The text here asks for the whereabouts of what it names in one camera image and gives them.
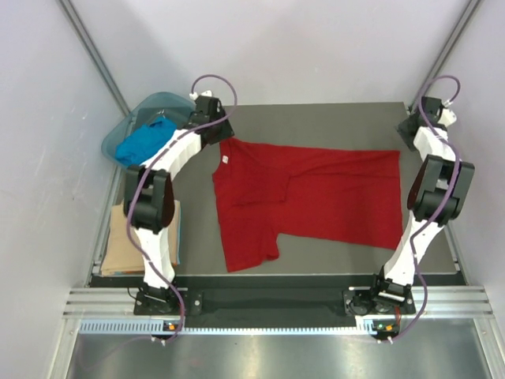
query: white wall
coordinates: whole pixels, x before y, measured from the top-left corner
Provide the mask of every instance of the white wall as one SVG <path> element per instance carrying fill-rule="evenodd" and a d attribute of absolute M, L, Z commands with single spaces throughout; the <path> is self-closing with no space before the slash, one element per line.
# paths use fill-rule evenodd
<path fill-rule="evenodd" d="M 186 95 L 203 73 L 230 79 L 242 104 L 409 102 L 465 5 L 460 0 L 73 2 L 131 107 L 156 91 Z M 229 103 L 222 89 L 219 96 Z"/>
<path fill-rule="evenodd" d="M 0 377 L 32 379 L 90 261 L 121 115 L 55 0 L 0 14 Z"/>
<path fill-rule="evenodd" d="M 486 0 L 456 46 L 443 73 L 462 82 L 450 136 L 476 166 L 462 214 L 454 222 L 470 279 L 485 285 L 505 335 L 505 2 Z M 442 84 L 433 95 L 449 97 Z"/>

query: gray table surface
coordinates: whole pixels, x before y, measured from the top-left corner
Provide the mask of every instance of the gray table surface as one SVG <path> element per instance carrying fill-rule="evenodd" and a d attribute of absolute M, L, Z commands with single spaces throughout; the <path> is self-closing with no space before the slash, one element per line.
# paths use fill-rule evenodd
<path fill-rule="evenodd" d="M 421 320 L 392 346 L 370 336 L 181 336 L 103 359 L 131 338 L 78 336 L 67 379 L 491 378 L 472 320 Z"/>
<path fill-rule="evenodd" d="M 395 149 L 401 152 L 403 220 L 406 196 L 421 165 L 396 133 L 406 117 L 402 103 L 349 103 L 239 106 L 231 117 L 236 137 L 249 142 L 353 150 Z M 174 181 L 181 201 L 181 265 L 178 275 L 226 274 L 211 179 L 219 165 L 219 147 L 206 147 Z M 315 238 L 280 235 L 280 258 L 233 275 L 366 274 L 378 272 L 392 250 Z M 454 273 L 444 233 L 430 245 L 423 272 Z"/>

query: purple cable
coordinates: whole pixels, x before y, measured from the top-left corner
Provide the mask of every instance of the purple cable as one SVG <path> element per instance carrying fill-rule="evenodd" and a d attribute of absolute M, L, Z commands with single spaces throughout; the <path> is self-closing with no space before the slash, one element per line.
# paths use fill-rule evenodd
<path fill-rule="evenodd" d="M 413 243 L 413 240 L 418 236 L 420 235 L 427 227 L 430 223 L 434 222 L 436 220 L 436 218 L 439 216 L 439 214 L 443 211 L 443 207 L 445 207 L 445 205 L 447 204 L 447 202 L 449 201 L 449 198 L 451 197 L 451 194 L 452 194 L 452 190 L 454 189 L 455 187 L 455 184 L 456 184 L 456 180 L 458 179 L 458 173 L 459 173 L 459 165 L 460 165 L 460 155 L 459 155 L 459 152 L 458 152 L 458 149 L 453 145 L 451 144 L 449 141 L 447 141 L 446 139 L 442 138 L 436 131 L 436 129 L 433 127 L 432 123 L 428 120 L 428 117 L 426 116 L 426 113 L 425 113 L 425 110 L 423 109 L 422 107 L 422 104 L 421 104 L 421 97 L 428 91 L 429 87 L 435 83 L 436 81 L 440 80 L 440 79 L 452 79 L 453 81 L 456 82 L 456 84 L 458 85 L 458 89 L 456 90 L 456 93 L 451 97 L 451 99 L 449 100 L 449 102 L 453 102 L 456 97 L 458 96 L 459 94 L 459 90 L 461 88 L 461 83 L 459 81 L 459 79 L 453 75 L 440 75 L 439 77 L 435 77 L 433 79 L 431 79 L 428 83 L 425 84 L 425 86 L 422 88 L 422 90 L 420 91 L 420 95 L 419 95 L 419 98 L 417 99 L 417 104 L 419 104 L 419 113 L 421 113 L 421 117 L 423 118 L 423 120 L 425 121 L 426 123 L 426 126 L 431 130 L 431 132 L 433 134 L 435 134 L 435 136 L 443 143 L 445 144 L 446 146 L 448 146 L 454 153 L 454 170 L 452 171 L 452 175 L 451 175 L 451 179 L 449 180 L 449 184 L 447 186 L 447 190 L 446 190 L 446 193 L 445 195 L 443 195 L 443 198 L 442 198 L 442 201 L 440 202 L 440 205 L 438 206 L 438 208 L 434 211 L 434 213 L 432 214 L 432 216 L 426 221 L 426 223 L 423 224 L 422 227 L 419 228 L 418 231 L 416 231 L 412 237 L 410 237 L 410 248 L 412 249 L 412 253 L 413 253 L 413 266 L 414 266 L 414 269 L 415 269 L 415 272 L 416 272 L 416 275 L 417 277 L 419 278 L 419 281 L 421 282 L 421 285 L 423 286 L 423 291 L 425 293 L 425 298 L 423 299 L 423 303 L 421 305 L 421 308 L 419 309 L 419 312 L 417 312 L 416 316 L 413 318 L 413 320 L 405 327 L 405 329 L 403 329 L 395 338 L 393 338 L 394 341 L 398 340 L 399 338 L 403 337 L 416 323 L 417 321 L 419 321 L 419 318 L 421 317 L 421 315 L 424 313 L 425 309 L 426 309 L 426 305 L 428 304 L 428 284 L 426 284 L 426 280 L 425 278 L 422 276 L 421 274 L 421 270 L 419 269 L 419 262 L 417 261 L 417 252 L 416 252 L 416 246 L 414 245 Z"/>
<path fill-rule="evenodd" d="M 131 231 L 131 226 L 132 226 L 132 218 L 133 218 L 133 210 L 135 209 L 135 205 L 137 205 L 137 202 L 139 200 L 139 196 L 140 196 L 140 193 L 142 192 L 142 189 L 144 188 L 144 183 L 145 181 L 147 180 L 148 178 L 148 175 L 149 175 L 149 172 L 151 172 L 152 168 L 154 167 L 154 165 L 160 160 L 163 158 L 163 156 L 171 149 L 173 148 L 182 138 L 184 138 L 185 136 L 187 136 L 188 134 L 192 133 L 192 132 L 196 132 L 197 130 L 201 130 L 201 129 L 205 129 L 205 128 L 208 128 L 210 126 L 214 126 L 214 125 L 217 125 L 219 124 L 220 122 L 223 122 L 225 120 L 227 120 L 234 112 L 235 112 L 235 109 L 237 108 L 237 104 L 238 104 L 238 97 L 237 97 L 237 91 L 235 91 L 235 88 L 234 86 L 227 80 L 225 79 L 224 77 L 221 77 L 219 75 L 215 75 L 213 73 L 208 73 L 206 75 L 202 75 L 201 77 L 198 77 L 194 82 L 193 82 L 193 85 L 191 86 L 191 92 L 194 92 L 195 91 L 195 87 L 196 87 L 196 84 L 201 81 L 202 79 L 205 79 L 207 77 L 214 77 L 216 79 L 220 79 L 221 81 L 224 81 L 226 84 L 228 84 L 228 86 L 230 87 L 233 95 L 234 95 L 234 105 L 233 107 L 230 109 L 230 112 L 224 116 L 224 117 L 221 117 L 213 122 L 209 122 L 207 124 L 203 124 L 203 125 L 200 125 L 200 126 L 197 126 L 195 128 L 192 128 L 192 129 L 188 129 L 186 132 L 184 132 L 183 134 L 181 134 L 177 139 L 175 139 L 174 141 L 172 141 L 169 145 L 168 145 L 168 148 L 165 148 L 162 152 L 160 152 L 156 158 L 154 158 L 151 162 L 151 164 L 149 164 L 149 166 L 146 167 L 145 171 L 144 171 L 144 174 L 142 175 L 142 177 L 140 178 L 140 181 L 139 181 L 139 184 L 137 186 L 137 190 L 135 191 L 135 194 L 133 195 L 133 199 L 132 199 L 132 202 L 129 206 L 129 211 L 128 211 L 128 216 L 127 216 L 127 221 L 126 221 L 126 234 L 128 235 L 128 239 L 131 241 L 131 243 L 135 246 L 135 248 L 137 250 L 140 251 L 140 253 L 142 253 L 142 256 L 145 258 L 146 262 L 149 264 L 149 267 L 151 267 L 152 271 L 163 281 L 165 282 L 168 287 L 175 293 L 175 295 L 177 296 L 177 299 L 179 301 L 179 304 L 181 306 L 181 320 L 177 326 L 177 328 L 175 329 L 174 331 L 174 334 L 172 334 L 167 340 L 166 340 L 166 343 L 169 343 L 171 342 L 172 340 L 174 340 L 178 333 L 182 330 L 183 326 L 184 326 L 184 320 L 185 320 L 185 306 L 184 306 L 184 300 L 182 299 L 182 296 L 181 296 L 181 293 L 178 291 L 178 289 L 165 277 L 163 276 L 163 274 L 154 266 L 154 264 L 151 262 L 151 258 L 149 257 L 149 255 L 142 249 L 142 247 L 140 245 L 137 244 L 137 242 L 135 241 L 135 239 L 133 239 L 133 236 L 132 236 L 132 231 Z M 138 337 L 133 337 L 132 339 L 130 340 L 127 340 L 125 341 L 124 343 L 121 343 L 120 345 L 116 346 L 114 349 L 112 349 L 111 351 L 109 351 L 107 354 L 105 354 L 104 357 L 102 357 L 97 363 L 91 365 L 91 366 L 84 366 L 83 363 L 82 363 L 82 349 L 80 349 L 79 351 L 79 363 L 80 363 L 80 366 L 83 370 L 85 371 L 91 371 L 93 370 L 94 368 L 96 368 L 99 364 L 101 364 L 105 359 L 107 359 L 108 357 L 110 357 L 113 353 L 115 353 L 116 351 L 122 349 L 124 346 L 126 346 L 127 344 L 133 342 L 133 341 L 137 341 L 137 340 L 149 340 L 151 339 L 150 336 L 138 336 Z"/>

